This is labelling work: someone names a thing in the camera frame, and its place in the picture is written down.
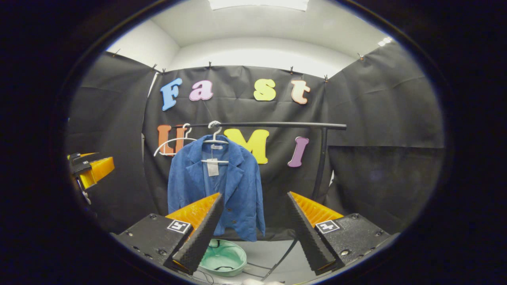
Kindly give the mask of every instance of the jacket sleeve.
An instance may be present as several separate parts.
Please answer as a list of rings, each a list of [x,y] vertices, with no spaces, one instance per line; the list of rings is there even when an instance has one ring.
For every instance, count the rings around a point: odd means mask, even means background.
[[[178,155],[174,156],[169,170],[169,181],[167,183],[168,213],[172,213],[182,206],[182,197],[179,192],[180,187],[178,187],[178,185],[183,185],[183,181],[180,181],[183,175],[182,173],[178,173],[181,169],[181,165],[183,165],[182,162],[180,163],[180,160]]]
[[[262,199],[262,184],[261,184],[261,171],[259,165],[256,162],[255,170],[255,184],[257,192],[257,228],[262,232],[262,235],[266,235],[266,224],[264,223],[264,206]]]

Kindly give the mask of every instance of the hanger hook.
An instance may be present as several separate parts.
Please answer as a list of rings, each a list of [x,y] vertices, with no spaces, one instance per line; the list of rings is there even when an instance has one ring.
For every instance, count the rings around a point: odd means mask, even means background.
[[[208,129],[211,129],[212,127],[216,127],[217,125],[220,125],[220,122],[219,121],[212,121],[208,124]],[[222,127],[219,127],[219,130],[216,131],[214,134],[213,134],[213,140],[216,140],[216,135],[219,134],[222,130]]]
[[[189,124],[189,123],[185,123],[185,124],[183,124],[183,127],[182,127],[182,128],[184,129],[186,126],[190,126],[190,124]],[[189,133],[190,133],[191,131],[192,131],[192,128],[190,128],[190,129],[189,129],[189,131],[188,131],[187,133],[185,133],[185,138],[188,138],[188,135],[189,135]]]

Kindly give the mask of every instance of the blue letter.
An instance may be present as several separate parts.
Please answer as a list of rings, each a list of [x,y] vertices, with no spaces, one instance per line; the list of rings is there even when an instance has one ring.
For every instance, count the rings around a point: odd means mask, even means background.
[[[164,99],[162,111],[165,111],[171,108],[172,106],[176,105],[176,100],[174,100],[174,98],[178,97],[178,86],[181,85],[182,83],[183,80],[181,78],[176,78],[171,83],[160,88],[160,92],[162,92],[162,98]]]

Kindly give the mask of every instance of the white ceiling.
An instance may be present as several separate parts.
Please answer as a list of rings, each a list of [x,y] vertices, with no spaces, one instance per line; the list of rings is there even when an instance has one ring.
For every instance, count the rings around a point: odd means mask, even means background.
[[[386,35],[328,0],[310,0],[306,12],[270,6],[212,11],[208,0],[179,3],[152,20],[180,47],[218,39],[272,37],[307,42],[351,57],[378,48]]]

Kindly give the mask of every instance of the black fabric curtain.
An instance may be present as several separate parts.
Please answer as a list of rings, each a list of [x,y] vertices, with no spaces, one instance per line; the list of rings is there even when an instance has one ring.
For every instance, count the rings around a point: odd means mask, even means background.
[[[178,87],[176,104],[162,111],[163,97],[160,89],[177,78],[182,79]],[[254,98],[254,85],[258,79],[272,79],[275,82],[276,96],[272,101],[257,101]],[[189,94],[194,83],[201,80],[212,82],[213,96],[209,100],[191,101]],[[305,92],[306,104],[296,103],[291,92],[291,80],[304,80],[310,87]],[[157,154],[159,125],[204,124],[213,120],[226,122],[328,122],[328,109],[324,96],[324,79],[293,73],[285,70],[247,66],[213,66],[212,68],[189,68],[175,70],[157,76],[148,98],[144,116],[145,135],[144,166],[148,183],[160,214],[167,214],[167,183],[171,157]],[[237,127],[224,127],[224,130]],[[266,129],[269,136],[266,142],[267,164],[260,164],[264,198],[266,236],[258,235],[259,240],[278,240],[291,238],[293,231],[287,226],[285,194],[294,191],[310,197],[313,191],[320,151],[320,130],[301,128],[240,127],[246,141],[256,129]],[[193,128],[189,137],[200,138],[212,134],[217,129]],[[302,158],[302,166],[288,167],[296,147],[298,136],[310,139]],[[170,131],[168,139],[176,137],[176,130]],[[329,159],[326,159],[322,185],[318,201],[323,201],[331,179]],[[234,231],[226,230],[222,237],[236,239]]]
[[[89,188],[101,226],[120,233],[157,212],[142,165],[144,106],[155,72],[122,56],[104,53],[83,78],[73,99],[65,140],[71,153],[112,156],[115,169]]]
[[[434,190],[444,158],[444,128],[431,81],[399,44],[357,60],[326,85],[335,173],[326,201],[400,232]]]

